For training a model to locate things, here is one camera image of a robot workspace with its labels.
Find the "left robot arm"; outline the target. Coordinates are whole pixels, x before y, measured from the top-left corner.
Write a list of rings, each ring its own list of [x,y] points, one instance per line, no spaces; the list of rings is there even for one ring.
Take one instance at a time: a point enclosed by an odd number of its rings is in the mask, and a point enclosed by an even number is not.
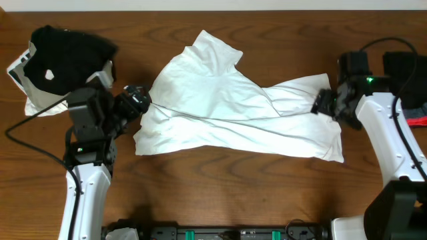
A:
[[[115,140],[147,112],[151,97],[143,86],[128,85],[117,96],[103,87],[85,87],[66,101],[73,125],[65,135],[67,197],[59,237],[100,239],[117,158]]]

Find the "white Mr Robot t-shirt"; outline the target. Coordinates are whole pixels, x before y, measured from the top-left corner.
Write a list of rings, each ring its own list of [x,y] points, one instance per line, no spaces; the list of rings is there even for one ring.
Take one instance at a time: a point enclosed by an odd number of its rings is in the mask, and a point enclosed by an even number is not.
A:
[[[157,76],[134,135],[137,155],[201,146],[342,162],[341,129],[312,113],[326,74],[260,87],[237,70],[242,52],[202,31]]]

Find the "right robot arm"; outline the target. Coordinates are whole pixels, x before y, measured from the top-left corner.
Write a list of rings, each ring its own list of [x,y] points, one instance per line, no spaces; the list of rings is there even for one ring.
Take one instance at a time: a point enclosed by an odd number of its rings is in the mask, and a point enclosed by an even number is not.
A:
[[[311,112],[365,129],[383,189],[363,215],[332,220],[329,239],[425,239],[426,158],[386,77],[375,77],[364,51],[338,59],[338,88],[320,90]]]

